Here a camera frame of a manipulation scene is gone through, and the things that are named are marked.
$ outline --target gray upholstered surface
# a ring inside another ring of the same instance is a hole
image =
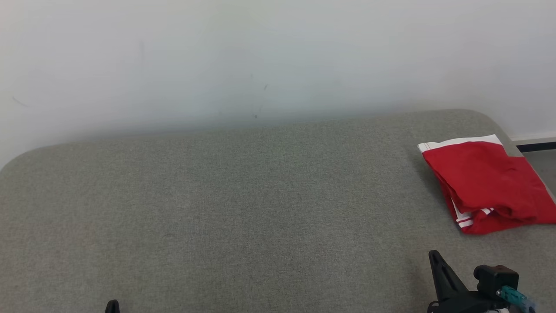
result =
[[[416,145],[472,111],[76,143],[0,172],[0,311],[424,312],[427,252],[556,311],[556,226],[463,235]]]
[[[523,155],[537,171],[547,188],[556,193],[556,150],[525,152]]]

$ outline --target red cloth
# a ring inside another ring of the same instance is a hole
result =
[[[508,156],[498,138],[488,137],[493,142],[419,145],[461,230],[486,234],[556,223],[556,204],[531,165],[523,157]]]

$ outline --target white wall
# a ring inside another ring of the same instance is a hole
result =
[[[3,0],[0,167],[120,133],[463,107],[556,136],[553,0]]]

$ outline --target white trim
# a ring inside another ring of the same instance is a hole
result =
[[[510,136],[514,145],[530,145],[541,143],[552,143],[556,141],[556,131],[548,133],[527,134],[521,136]]]
[[[419,144],[417,147],[419,148],[421,153],[423,153],[425,151],[441,148],[444,146],[457,145],[457,144],[469,143],[469,142],[477,142],[477,141],[502,145],[502,143],[500,142],[498,137],[496,137],[496,135],[489,135],[489,136],[482,136],[482,137],[454,138],[454,139],[442,141],[441,143],[435,143],[431,141],[429,143]]]
[[[487,208],[481,209],[481,211],[483,211],[483,213],[485,213],[486,215],[489,215],[493,210],[494,210],[493,208],[490,208],[490,209],[487,209]]]
[[[468,219],[467,221],[463,221],[463,222],[458,223],[458,225],[459,225],[459,227],[461,227],[461,228],[464,228],[464,227],[467,227],[467,226],[471,226],[471,225],[473,225],[473,220],[472,220],[472,219]]]
[[[469,212],[465,212],[465,213],[460,212],[458,210],[458,207],[455,206],[455,203],[454,203],[453,199],[452,199],[452,204],[454,205],[455,215],[457,217],[456,220],[455,220],[456,223],[463,222],[463,221],[466,221],[466,220],[470,220],[471,224],[473,224],[473,220],[471,219],[471,217],[473,217],[473,216],[471,215],[471,213],[469,213]]]

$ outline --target baseboard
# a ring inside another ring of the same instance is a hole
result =
[[[556,141],[556,131],[551,133],[510,136],[510,139],[514,145],[553,143]]]
[[[530,145],[518,145],[520,152],[533,152],[541,150],[554,150],[556,149],[556,142],[552,143],[540,143],[540,144],[530,144]]]

